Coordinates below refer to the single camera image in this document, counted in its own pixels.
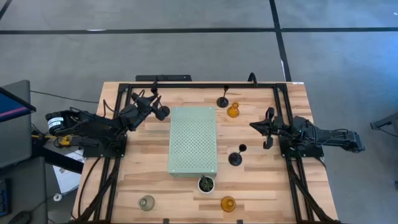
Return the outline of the green succulent plant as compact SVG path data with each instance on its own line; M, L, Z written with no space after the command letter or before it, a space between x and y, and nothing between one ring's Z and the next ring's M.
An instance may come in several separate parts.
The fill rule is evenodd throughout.
M204 192L210 192L214 186L212 179L204 175L201 177L199 184L200 184L200 189Z

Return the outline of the short black candlestick holder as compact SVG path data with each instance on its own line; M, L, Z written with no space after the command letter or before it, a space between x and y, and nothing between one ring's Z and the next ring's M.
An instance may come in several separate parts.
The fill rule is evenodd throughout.
M220 107L220 108L225 108L225 107L227 107L228 104L229 104L229 100L228 100L227 97L226 97L226 92L229 90L229 86L228 86L228 85L225 85L225 86L223 87L223 89L224 89L223 96L219 97L219 98L217 99L217 101L216 101L217 106Z

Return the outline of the clear green glass candle holder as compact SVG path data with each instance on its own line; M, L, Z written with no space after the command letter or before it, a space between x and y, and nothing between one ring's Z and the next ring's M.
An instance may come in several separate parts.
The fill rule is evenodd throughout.
M145 195L139 199L139 207L143 211L148 212L152 210L154 206L155 206L155 199L151 195Z

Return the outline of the white paper sheet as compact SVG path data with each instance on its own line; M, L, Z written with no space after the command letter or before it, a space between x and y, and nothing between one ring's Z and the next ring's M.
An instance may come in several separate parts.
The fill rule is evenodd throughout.
M82 150L71 152L69 154L66 154L66 156L78 162L85 162ZM66 170L58 166L53 166L53 170L55 172L61 194L67 194L79 186L81 174Z

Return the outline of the green perforated metal shelf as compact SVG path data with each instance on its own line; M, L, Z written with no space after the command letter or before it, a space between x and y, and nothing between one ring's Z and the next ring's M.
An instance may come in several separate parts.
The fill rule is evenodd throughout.
M170 111L168 173L174 177L216 177L216 111L212 106Z

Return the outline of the medium black candlestick holder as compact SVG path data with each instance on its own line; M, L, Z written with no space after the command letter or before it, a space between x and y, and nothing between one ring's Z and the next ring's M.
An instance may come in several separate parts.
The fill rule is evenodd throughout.
M239 145L239 151L238 152L233 152L228 156L228 161L232 166L239 166L242 161L242 152L245 152L247 150L247 146L245 144L240 144Z

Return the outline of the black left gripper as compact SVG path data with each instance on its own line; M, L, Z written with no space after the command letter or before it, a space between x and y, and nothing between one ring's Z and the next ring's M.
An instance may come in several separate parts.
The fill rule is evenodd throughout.
M162 111L162 107L159 105L161 96L144 97L137 93L132 93L131 99L133 104L125 106L119 113L122 124L130 131L135 131L152 112Z

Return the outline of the white round plant pot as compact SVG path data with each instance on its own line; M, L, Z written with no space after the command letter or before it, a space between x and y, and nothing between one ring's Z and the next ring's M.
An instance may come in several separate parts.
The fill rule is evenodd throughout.
M213 186L213 189L210 191L210 192L204 192L204 191L202 191L201 189L200 189L200 179L198 180L198 189L202 192L202 193L204 193L204 194L209 194L210 192L212 192L213 190L214 190L214 187L215 187L215 182L214 182L214 180L212 179L212 181L213 181L213 183L214 183L214 186Z

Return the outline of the dark computer monitor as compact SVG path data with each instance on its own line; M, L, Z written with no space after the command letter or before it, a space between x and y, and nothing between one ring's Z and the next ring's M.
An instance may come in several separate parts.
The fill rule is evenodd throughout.
M36 111L36 107L0 87L0 123Z

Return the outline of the dark metal stand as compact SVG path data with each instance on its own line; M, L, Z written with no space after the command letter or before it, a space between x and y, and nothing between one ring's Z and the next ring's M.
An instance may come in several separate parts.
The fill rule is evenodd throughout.
M386 134L389 134L391 136L398 138L398 112L395 112L389 116L386 116L385 118L380 119L378 121L374 121L374 122L370 123L370 125L371 125L371 129L373 129L373 130L380 130L382 132L385 132ZM392 126L394 132L389 133L389 132L383 130L382 128L384 126Z

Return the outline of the black rectangular box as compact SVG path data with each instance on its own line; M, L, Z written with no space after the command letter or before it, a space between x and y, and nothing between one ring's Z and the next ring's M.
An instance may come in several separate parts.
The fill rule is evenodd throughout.
M136 75L137 82L191 82L190 75Z

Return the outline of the amber glass candle holder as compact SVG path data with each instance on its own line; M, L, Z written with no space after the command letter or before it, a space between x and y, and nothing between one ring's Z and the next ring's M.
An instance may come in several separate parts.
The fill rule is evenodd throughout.
M224 212L233 212L236 208L236 201L230 196L225 196L221 199L220 205Z
M227 109L227 115L231 118L237 118L240 114L239 111L239 103L234 102L232 105Z

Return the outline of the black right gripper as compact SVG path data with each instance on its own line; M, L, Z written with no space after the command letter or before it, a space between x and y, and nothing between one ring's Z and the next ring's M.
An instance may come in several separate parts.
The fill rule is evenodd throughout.
M282 129L282 117L275 116L273 107L269 107L266 111L266 118L263 121L249 123L250 127L258 131L262 136L267 136L264 143L264 149L270 149L273 146L273 135L278 136Z

